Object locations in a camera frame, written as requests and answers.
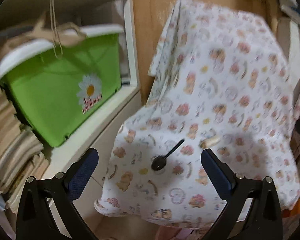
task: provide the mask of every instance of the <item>black plastic spoon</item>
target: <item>black plastic spoon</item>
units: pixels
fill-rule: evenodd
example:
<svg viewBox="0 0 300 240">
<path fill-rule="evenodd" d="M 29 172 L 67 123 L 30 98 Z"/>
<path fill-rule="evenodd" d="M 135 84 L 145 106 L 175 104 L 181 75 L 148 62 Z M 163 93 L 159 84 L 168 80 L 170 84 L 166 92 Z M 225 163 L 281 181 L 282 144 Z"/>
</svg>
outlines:
<svg viewBox="0 0 300 240">
<path fill-rule="evenodd" d="M 180 140 L 165 156 L 160 155 L 158 157 L 156 157 L 152 164 L 151 164 L 151 169 L 153 169 L 154 171 L 159 171 L 161 169 L 164 168 L 164 166 L 167 164 L 167 158 L 176 150 L 178 149 L 178 147 L 183 144 L 185 140 L 182 139 Z"/>
</svg>

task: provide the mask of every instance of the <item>wooden door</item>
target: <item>wooden door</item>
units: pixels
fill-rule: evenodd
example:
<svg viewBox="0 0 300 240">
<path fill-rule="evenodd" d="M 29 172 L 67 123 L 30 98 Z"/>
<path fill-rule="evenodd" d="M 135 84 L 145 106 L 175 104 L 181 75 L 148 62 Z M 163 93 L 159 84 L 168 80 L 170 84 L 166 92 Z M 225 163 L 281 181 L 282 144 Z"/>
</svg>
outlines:
<svg viewBox="0 0 300 240">
<path fill-rule="evenodd" d="M 200 0 L 266 16 L 263 0 Z M 142 103 L 149 96 L 154 78 L 148 69 L 165 22 L 176 0 L 133 0 L 136 47 Z"/>
</svg>

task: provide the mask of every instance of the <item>printed cloth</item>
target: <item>printed cloth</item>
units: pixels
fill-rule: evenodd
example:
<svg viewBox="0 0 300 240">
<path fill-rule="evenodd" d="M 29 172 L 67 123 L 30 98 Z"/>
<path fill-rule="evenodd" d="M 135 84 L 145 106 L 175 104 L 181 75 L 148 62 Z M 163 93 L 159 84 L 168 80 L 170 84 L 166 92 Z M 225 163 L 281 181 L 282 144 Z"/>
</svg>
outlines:
<svg viewBox="0 0 300 240">
<path fill-rule="evenodd" d="M 211 148 L 217 157 L 247 178 L 271 176 L 281 207 L 291 209 L 300 196 L 289 146 L 300 98 L 294 111 L 289 73 L 263 18 L 178 0 L 149 69 L 155 81 L 148 102 L 120 128 L 95 208 L 165 226 L 211 225 L 225 201 L 202 168 L 199 144 L 218 134 Z M 153 159 L 183 138 L 153 171 Z"/>
</svg>

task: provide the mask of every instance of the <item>screw head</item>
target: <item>screw head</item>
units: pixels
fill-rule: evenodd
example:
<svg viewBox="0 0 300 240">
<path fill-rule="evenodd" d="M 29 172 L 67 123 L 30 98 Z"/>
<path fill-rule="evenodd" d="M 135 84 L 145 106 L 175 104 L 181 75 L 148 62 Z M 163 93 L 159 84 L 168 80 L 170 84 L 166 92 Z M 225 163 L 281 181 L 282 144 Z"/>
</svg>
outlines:
<svg viewBox="0 0 300 240">
<path fill-rule="evenodd" d="M 33 176 L 30 176 L 30 177 L 27 178 L 27 182 L 29 182 L 29 183 L 31 183 L 33 180 L 34 180 Z"/>
<path fill-rule="evenodd" d="M 63 172 L 58 172 L 58 173 L 55 175 L 55 177 L 56 177 L 57 179 L 61 179 L 63 176 L 64 176 L 64 173 L 63 173 Z"/>
<path fill-rule="evenodd" d="M 244 175 L 242 173 L 236 173 L 235 176 L 238 178 L 238 179 L 243 179 L 244 178 Z"/>
<path fill-rule="evenodd" d="M 271 177 L 266 177 L 266 182 L 271 183 L 272 182 L 272 178 Z"/>
</svg>

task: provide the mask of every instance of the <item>stacked towels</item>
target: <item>stacked towels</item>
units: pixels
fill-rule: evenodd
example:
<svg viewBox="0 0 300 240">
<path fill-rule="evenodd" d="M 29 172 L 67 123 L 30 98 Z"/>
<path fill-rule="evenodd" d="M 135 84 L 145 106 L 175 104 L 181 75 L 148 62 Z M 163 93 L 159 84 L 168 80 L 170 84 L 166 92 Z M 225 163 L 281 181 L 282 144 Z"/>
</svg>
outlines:
<svg viewBox="0 0 300 240">
<path fill-rule="evenodd" d="M 0 194 L 6 207 L 17 213 L 26 179 L 40 179 L 49 162 L 42 154 L 43 145 L 31 129 L 14 116 L 12 103 L 0 89 Z"/>
</svg>

